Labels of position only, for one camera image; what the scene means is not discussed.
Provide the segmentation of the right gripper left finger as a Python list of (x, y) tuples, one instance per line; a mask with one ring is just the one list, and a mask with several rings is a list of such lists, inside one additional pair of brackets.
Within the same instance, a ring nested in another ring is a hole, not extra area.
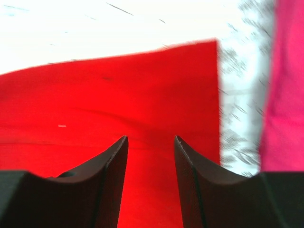
[(3, 228), (115, 228), (122, 199), (128, 138), (60, 174), (0, 173)]

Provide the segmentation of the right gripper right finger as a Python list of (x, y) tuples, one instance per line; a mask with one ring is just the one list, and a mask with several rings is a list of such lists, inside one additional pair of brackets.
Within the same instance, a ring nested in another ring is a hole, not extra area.
[(301, 228), (304, 174), (233, 173), (174, 139), (183, 226), (186, 228)]

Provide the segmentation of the red t shirt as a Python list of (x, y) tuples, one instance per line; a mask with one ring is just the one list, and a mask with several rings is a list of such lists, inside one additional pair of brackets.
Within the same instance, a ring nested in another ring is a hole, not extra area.
[(48, 177), (126, 135), (118, 226), (180, 228), (176, 135), (219, 163), (217, 41), (0, 77), (0, 168)]

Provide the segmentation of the folded magenta t shirt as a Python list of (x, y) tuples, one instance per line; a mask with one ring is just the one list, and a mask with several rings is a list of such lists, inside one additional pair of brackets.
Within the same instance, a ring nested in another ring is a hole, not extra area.
[(304, 2), (278, 0), (275, 10), (260, 170), (303, 171)]

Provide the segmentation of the floral patterned table mat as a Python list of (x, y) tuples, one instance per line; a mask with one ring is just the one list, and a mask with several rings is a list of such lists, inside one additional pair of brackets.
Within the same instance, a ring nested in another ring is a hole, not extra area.
[(3, 0), (0, 71), (219, 41), (221, 161), (259, 171), (272, 0)]

